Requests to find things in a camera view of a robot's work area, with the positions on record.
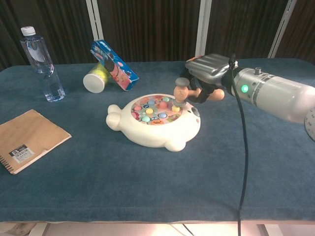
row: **brown notebook cover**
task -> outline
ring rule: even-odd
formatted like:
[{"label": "brown notebook cover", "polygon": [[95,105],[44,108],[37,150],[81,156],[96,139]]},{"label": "brown notebook cover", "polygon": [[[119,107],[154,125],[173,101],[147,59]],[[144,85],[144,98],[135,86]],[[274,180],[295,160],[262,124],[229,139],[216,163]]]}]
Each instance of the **brown notebook cover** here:
[{"label": "brown notebook cover", "polygon": [[17,174],[71,135],[35,110],[0,125],[0,162]]}]

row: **table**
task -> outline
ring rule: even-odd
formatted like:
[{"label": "table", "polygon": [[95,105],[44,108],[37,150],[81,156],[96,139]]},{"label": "table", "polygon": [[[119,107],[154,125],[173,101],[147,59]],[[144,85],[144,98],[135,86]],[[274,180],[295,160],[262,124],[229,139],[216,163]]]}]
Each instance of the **table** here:
[{"label": "table", "polygon": [[[11,175],[0,166],[0,222],[235,221],[244,144],[236,99],[195,104],[198,135],[181,152],[142,147],[107,127],[107,107],[150,93],[172,94],[184,62],[133,62],[131,91],[114,82],[88,92],[94,64],[56,65],[65,99],[45,100],[30,66],[0,73],[0,123],[35,109],[72,135]],[[315,66],[298,59],[242,59],[278,76],[315,86]],[[315,220],[315,143],[301,124],[243,102],[250,149],[243,220]]]}]

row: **white toy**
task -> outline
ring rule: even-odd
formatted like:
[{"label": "white toy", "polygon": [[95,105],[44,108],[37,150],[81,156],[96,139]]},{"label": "white toy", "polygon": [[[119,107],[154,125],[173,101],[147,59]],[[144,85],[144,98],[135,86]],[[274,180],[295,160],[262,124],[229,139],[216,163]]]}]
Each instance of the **white toy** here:
[{"label": "white toy", "polygon": [[132,100],[122,110],[110,105],[106,123],[137,144],[181,151],[199,132],[200,116],[187,102],[174,109],[174,98],[167,94],[150,94]]}]

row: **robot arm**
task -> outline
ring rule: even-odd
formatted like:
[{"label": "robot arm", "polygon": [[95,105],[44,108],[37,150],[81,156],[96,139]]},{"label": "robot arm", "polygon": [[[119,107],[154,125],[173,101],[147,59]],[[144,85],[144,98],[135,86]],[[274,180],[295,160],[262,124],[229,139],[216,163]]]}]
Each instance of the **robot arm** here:
[{"label": "robot arm", "polygon": [[[186,62],[187,70],[182,74],[196,90],[193,80],[196,77],[202,90],[198,97],[190,97],[193,102],[205,102],[216,97],[221,89],[232,96],[232,75],[229,70],[229,58],[210,54],[196,57]],[[261,71],[261,68],[242,68],[235,62],[234,82],[240,98],[281,119],[304,123],[306,132],[315,141],[315,88],[302,83],[287,80]]]}]

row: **yellow cup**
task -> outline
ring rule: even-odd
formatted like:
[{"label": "yellow cup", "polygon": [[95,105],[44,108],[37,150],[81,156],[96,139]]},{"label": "yellow cup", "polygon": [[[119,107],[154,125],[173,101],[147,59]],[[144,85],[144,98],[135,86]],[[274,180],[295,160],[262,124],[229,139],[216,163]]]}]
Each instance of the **yellow cup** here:
[{"label": "yellow cup", "polygon": [[104,90],[108,79],[111,77],[110,73],[99,62],[97,63],[89,73],[84,76],[84,87],[94,93],[100,93]]}]

